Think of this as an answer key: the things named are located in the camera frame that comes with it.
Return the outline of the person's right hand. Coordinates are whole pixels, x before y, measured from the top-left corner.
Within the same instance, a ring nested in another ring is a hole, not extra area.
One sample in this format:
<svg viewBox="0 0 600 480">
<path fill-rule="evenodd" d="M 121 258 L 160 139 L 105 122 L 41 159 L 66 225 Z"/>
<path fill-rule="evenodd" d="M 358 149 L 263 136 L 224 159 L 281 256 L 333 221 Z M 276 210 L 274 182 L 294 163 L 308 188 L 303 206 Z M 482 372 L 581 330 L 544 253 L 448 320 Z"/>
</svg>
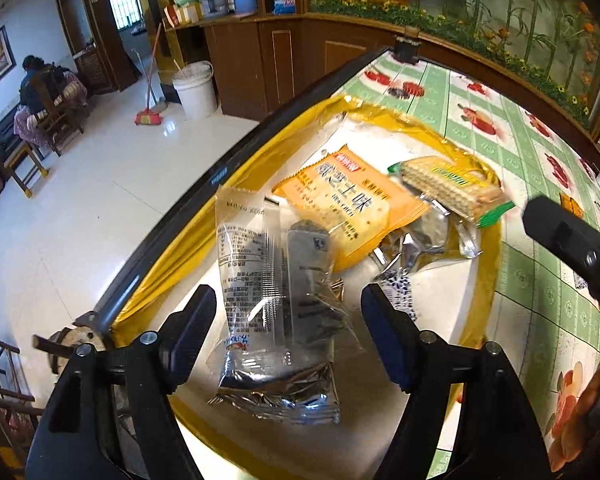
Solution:
<svg viewBox="0 0 600 480">
<path fill-rule="evenodd" d="M 560 471 L 565 464 L 573 462 L 585 448 L 586 416 L 600 397 L 600 365 L 580 395 L 576 406 L 565 423 L 562 432 L 550 446 L 548 459 L 550 470 Z"/>
</svg>

